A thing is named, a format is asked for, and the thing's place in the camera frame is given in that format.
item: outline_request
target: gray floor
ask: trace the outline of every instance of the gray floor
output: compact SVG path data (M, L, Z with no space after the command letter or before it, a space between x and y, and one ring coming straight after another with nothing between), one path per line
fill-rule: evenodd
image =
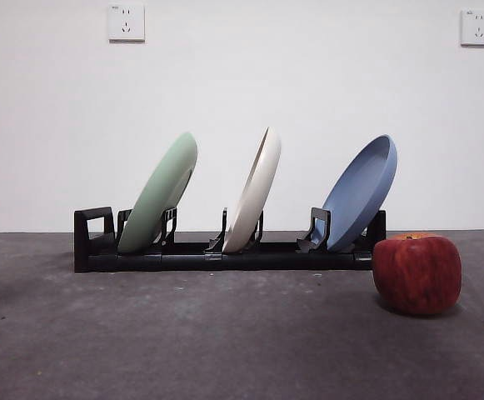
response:
M385 309L371 272L72 273L71 234L0 234L0 400L484 399L484 231L462 295Z

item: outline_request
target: electrical socket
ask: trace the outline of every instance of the electrical socket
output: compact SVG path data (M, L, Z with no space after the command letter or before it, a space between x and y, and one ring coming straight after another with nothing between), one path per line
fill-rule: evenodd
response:
M484 10L462 10L460 27L462 46L484 46Z
M111 42L145 41L143 4L112 4L108 7L108 40Z

